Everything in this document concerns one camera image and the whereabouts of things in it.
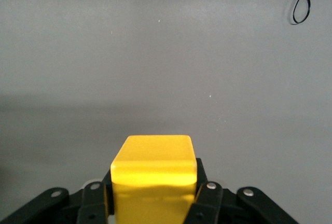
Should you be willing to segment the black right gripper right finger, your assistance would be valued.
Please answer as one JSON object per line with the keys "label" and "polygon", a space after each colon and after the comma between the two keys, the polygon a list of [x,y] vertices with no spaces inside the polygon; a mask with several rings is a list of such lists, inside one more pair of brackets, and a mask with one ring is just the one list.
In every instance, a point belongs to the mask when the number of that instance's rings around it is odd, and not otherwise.
{"label": "black right gripper right finger", "polygon": [[258,188],[246,186],[231,192],[207,179],[197,161],[197,189],[186,224],[298,224],[290,214]]}

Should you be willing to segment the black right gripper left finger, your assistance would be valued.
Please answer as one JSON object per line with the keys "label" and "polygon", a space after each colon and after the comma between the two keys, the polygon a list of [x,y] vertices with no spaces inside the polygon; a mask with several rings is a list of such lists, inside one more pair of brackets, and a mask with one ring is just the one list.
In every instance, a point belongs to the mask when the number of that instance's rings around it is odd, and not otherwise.
{"label": "black right gripper left finger", "polygon": [[70,194],[50,188],[0,221],[0,224],[109,224],[114,214],[111,175],[85,183]]}

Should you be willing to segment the yellow block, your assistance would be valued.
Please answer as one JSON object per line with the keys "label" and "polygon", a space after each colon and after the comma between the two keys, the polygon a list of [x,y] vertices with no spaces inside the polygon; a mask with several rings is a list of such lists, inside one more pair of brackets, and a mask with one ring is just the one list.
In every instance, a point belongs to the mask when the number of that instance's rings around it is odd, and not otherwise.
{"label": "yellow block", "polygon": [[197,175],[188,135],[129,136],[110,165],[115,224],[183,224]]}

